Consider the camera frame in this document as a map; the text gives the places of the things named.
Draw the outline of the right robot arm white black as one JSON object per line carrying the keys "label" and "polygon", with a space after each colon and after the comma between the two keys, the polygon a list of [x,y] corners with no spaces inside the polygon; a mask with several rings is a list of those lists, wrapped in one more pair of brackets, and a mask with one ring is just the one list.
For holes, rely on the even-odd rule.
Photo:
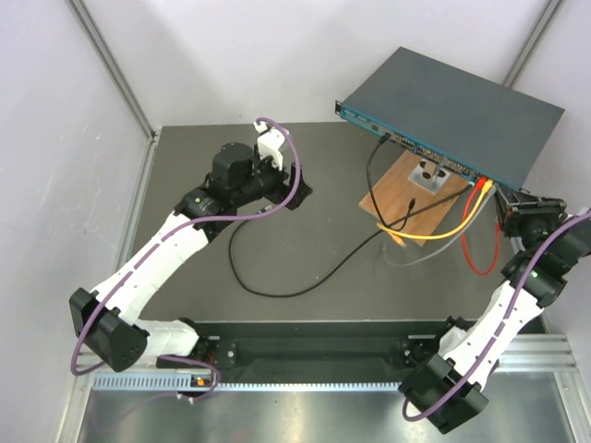
{"label": "right robot arm white black", "polygon": [[564,290],[565,275],[590,254],[590,211],[572,215],[560,198],[541,198],[497,186],[501,232],[521,243],[501,271],[503,280],[473,325],[450,317],[429,345],[430,353],[401,382],[402,414],[429,420],[447,434],[488,405],[488,377],[522,328]]}

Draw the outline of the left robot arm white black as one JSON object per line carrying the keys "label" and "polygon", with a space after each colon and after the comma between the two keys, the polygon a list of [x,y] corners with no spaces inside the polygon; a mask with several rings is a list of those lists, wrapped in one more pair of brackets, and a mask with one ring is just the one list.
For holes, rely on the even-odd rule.
{"label": "left robot arm white black", "polygon": [[114,275],[92,290],[77,289],[69,299],[78,337],[70,370],[80,376],[78,355],[87,346],[115,372],[141,357],[180,357],[201,365],[210,345],[188,320],[142,320],[140,314],[167,280],[231,223],[238,210],[260,199],[272,210],[296,209],[311,192],[299,162],[283,167],[283,147],[292,140],[273,129],[255,146],[232,142],[214,156],[205,181],[175,205],[157,233]]}

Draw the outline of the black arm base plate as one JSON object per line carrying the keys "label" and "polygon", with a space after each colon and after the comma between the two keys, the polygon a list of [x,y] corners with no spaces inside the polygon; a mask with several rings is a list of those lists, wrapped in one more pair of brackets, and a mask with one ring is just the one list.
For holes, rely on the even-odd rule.
{"label": "black arm base plate", "polygon": [[[395,379],[412,368],[402,368],[393,363],[390,354],[393,345],[402,337],[428,336],[440,338],[453,323],[445,320],[401,321],[309,321],[309,322],[206,322],[197,326],[200,336],[196,350],[188,356],[204,357],[213,351],[209,339],[261,337],[261,344],[247,339],[247,350],[255,351],[247,356],[246,366],[220,369],[228,382],[255,383],[281,382],[342,382],[383,381]],[[361,337],[380,337],[370,342]],[[355,344],[345,344],[353,339]],[[301,357],[336,356],[335,360],[308,360]]]}

